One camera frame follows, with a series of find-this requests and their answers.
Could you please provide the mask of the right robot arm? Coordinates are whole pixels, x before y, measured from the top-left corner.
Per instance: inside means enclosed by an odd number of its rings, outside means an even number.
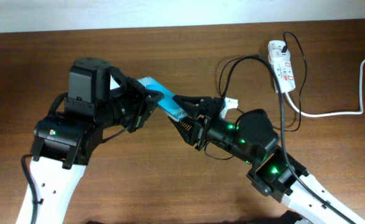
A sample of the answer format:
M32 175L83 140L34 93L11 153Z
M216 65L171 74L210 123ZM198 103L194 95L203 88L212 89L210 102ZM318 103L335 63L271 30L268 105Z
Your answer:
M264 110L249 111L232 123L220 116L220 98L176 95L173 100L187 113L173 123L184 141L198 151L214 144L251 165L247 178L252 185L289 209L279 223L365 223L284 153Z

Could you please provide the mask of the blue Galaxy S25 smartphone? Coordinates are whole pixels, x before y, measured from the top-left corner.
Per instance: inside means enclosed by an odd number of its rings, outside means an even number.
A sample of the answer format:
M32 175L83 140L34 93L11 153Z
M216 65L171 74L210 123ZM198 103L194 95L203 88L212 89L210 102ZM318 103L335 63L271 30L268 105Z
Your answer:
M158 102L158 106L174 121L180 122L187 117L187 113L173 100L174 93L157 82L152 77L144 77L138 80L147 90L160 91L164 96Z

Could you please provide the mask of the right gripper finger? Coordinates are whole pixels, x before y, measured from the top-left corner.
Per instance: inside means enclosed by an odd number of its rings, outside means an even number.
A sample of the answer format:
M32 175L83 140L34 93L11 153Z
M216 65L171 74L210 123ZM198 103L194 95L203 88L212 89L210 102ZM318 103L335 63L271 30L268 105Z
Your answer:
M173 100L192 119L197 119L203 115L212 118L216 115L215 104L210 96L182 96L174 95Z
M172 118L169 118L169 120L177 129L185 143L193 146L198 142L198 135L201 129L201 123L198 119L186 117L180 121L175 121Z

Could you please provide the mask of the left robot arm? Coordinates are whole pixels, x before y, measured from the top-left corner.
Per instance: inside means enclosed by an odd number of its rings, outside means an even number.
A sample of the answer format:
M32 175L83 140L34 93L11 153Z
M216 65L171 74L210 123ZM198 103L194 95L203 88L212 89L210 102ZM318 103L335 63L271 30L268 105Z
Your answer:
M17 222L62 223L92 152L108 141L104 130L135 132L162 98L106 60L75 60L68 92L56 97L34 128L31 161L21 159L28 187Z

